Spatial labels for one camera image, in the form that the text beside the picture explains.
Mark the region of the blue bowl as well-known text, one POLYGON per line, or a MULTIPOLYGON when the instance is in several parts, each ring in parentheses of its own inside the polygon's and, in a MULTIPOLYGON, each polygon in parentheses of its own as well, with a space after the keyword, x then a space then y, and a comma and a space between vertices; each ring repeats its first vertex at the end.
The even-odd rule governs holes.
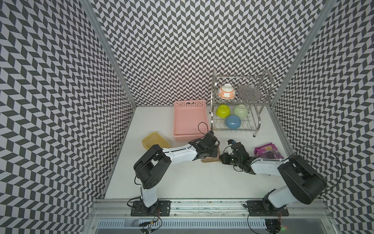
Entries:
POLYGON ((225 119, 225 125, 228 129, 239 129, 242 121, 237 115, 229 115, 225 119))

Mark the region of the grey speckled plate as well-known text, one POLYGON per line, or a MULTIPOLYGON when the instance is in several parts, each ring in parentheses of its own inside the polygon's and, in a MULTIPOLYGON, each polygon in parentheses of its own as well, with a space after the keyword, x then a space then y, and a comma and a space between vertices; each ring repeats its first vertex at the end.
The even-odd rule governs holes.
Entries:
POLYGON ((259 88, 251 85, 242 85, 237 88, 238 96, 247 101, 257 101, 262 98, 259 88))

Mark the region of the purple snack bag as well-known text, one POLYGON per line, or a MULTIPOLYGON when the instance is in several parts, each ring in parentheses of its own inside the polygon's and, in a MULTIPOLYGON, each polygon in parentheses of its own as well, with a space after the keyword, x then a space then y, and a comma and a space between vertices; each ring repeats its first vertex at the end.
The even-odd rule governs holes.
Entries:
POLYGON ((284 159, 278 148, 272 142, 254 150, 255 157, 263 159, 284 159))

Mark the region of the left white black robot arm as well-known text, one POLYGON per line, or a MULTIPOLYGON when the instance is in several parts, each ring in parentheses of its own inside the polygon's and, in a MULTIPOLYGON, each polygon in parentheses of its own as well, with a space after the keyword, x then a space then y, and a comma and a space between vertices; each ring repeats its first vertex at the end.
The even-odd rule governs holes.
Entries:
POLYGON ((140 199, 147 208, 158 202, 156 186, 171 165, 195 161, 206 157, 217 157, 220 141, 212 131, 202 138, 194 139, 188 144, 176 148, 162 148, 153 145, 135 163, 135 178, 140 180, 140 199))

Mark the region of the aluminium front rail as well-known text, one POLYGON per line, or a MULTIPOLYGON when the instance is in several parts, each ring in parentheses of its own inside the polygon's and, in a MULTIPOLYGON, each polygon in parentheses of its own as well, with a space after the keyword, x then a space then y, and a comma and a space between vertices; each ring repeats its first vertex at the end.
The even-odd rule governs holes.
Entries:
MULTIPOLYGON (((242 218, 249 214, 244 205, 249 199, 169 199, 168 218, 242 218)), ((131 218, 132 205, 127 199, 99 199, 92 205, 88 219, 131 218)), ((273 217, 281 219, 329 219, 332 214, 321 199, 305 205, 288 204, 283 213, 273 217)))

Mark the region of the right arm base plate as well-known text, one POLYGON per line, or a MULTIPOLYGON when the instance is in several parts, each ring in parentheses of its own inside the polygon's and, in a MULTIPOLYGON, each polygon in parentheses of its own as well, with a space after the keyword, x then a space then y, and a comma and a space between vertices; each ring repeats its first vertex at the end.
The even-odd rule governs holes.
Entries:
POLYGON ((248 210, 250 216, 289 216, 286 206, 276 208, 269 202, 262 200, 248 200, 243 206, 248 210))

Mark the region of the pale green bowl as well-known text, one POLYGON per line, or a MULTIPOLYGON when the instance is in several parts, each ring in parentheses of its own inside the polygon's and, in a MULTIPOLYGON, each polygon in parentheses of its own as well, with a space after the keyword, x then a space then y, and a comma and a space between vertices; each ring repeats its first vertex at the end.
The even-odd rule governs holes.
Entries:
POLYGON ((248 108, 244 104, 238 104, 234 107, 233 114, 238 116, 240 119, 245 119, 249 114, 248 108))

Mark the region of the brown striped square dishcloth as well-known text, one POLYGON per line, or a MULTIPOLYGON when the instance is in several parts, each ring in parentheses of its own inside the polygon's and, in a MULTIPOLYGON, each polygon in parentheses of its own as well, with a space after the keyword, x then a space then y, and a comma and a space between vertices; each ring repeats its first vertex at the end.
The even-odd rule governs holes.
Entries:
POLYGON ((220 149, 217 148, 217 154, 216 154, 216 157, 206 157, 204 159, 201 160, 202 163, 211 163, 211 162, 217 162, 217 161, 221 161, 219 159, 219 156, 220 156, 220 149))

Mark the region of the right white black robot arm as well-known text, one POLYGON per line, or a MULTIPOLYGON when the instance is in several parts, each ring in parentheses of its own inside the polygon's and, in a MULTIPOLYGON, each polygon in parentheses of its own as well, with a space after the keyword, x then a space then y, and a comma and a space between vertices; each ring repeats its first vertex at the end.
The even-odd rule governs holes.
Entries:
POLYGON ((231 144, 230 148, 231 153, 224 152, 219 156, 223 164, 239 167, 245 173, 283 179, 285 186, 271 190, 262 199, 266 213, 276 212, 295 201, 311 204, 327 187, 326 179, 299 155, 265 159, 249 156, 240 142, 231 144))

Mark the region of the white orange patterned bowl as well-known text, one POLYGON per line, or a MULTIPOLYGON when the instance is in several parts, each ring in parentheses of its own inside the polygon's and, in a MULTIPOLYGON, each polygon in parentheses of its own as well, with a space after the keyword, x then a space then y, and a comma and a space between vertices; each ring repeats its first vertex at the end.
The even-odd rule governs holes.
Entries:
POLYGON ((234 99, 236 91, 231 84, 226 83, 218 89, 217 95, 222 99, 234 99))

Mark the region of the lime green bowl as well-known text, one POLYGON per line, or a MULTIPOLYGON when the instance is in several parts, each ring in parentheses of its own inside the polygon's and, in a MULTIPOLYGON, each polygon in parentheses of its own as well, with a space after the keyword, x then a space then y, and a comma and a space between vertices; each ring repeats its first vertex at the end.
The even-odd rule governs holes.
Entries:
POLYGON ((227 118, 231 115, 231 110, 227 105, 219 105, 216 110, 216 115, 220 118, 227 118))

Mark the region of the metal two-tier dish rack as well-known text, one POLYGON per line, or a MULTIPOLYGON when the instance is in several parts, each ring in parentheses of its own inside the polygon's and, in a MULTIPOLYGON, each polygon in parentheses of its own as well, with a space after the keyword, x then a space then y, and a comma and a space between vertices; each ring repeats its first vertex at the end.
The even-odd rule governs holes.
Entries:
POLYGON ((211 97, 210 97, 210 127, 214 131, 230 131, 225 125, 225 119, 216 115, 216 110, 219 105, 227 105, 231 114, 233 109, 238 104, 244 104, 248 108, 248 116, 241 119, 242 124, 236 131, 251 132, 253 137, 256 137, 262 125, 261 113, 264 108, 270 104, 271 95, 273 94, 275 86, 275 79, 272 73, 265 69, 259 76, 219 76, 216 69, 213 69, 211 97), (218 89, 224 84, 231 84, 236 91, 234 99, 222 99, 217 95, 218 89), (262 98, 257 101, 247 101, 241 99, 237 94, 237 88, 242 85, 251 85, 259 88, 262 98))

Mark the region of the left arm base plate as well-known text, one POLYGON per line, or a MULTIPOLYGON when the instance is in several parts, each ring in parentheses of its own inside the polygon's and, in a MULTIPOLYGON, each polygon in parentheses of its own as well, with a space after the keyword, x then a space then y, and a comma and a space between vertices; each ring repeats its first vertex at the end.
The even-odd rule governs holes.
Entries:
POLYGON ((170 200, 159 200, 151 207, 146 207, 143 201, 138 200, 132 204, 131 216, 169 216, 170 200))

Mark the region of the yellow plastic container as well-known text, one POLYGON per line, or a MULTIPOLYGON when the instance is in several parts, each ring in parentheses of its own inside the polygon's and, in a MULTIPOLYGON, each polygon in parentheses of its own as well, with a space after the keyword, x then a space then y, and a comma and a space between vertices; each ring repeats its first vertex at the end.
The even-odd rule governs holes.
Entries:
POLYGON ((170 148, 170 144, 158 132, 152 132, 142 139, 142 145, 149 150, 153 145, 158 144, 161 148, 170 148))

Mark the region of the pink plastic basket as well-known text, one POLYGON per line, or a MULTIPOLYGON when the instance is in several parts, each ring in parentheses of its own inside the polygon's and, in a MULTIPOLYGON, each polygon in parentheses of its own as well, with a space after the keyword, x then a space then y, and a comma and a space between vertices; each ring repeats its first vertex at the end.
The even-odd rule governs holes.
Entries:
POLYGON ((173 137, 176 141, 201 138, 210 130, 205 100, 176 101, 173 109, 173 137))

